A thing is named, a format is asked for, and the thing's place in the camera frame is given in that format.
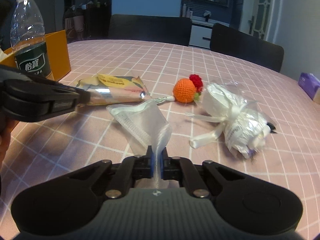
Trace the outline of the person's left hand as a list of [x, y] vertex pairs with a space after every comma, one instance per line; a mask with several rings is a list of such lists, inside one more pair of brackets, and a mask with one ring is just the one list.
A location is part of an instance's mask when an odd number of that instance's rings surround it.
[[8, 119], [6, 121], [5, 128], [1, 132], [0, 166], [2, 166], [6, 152], [9, 148], [10, 141], [11, 141], [11, 133], [18, 123], [19, 121], [17, 120]]

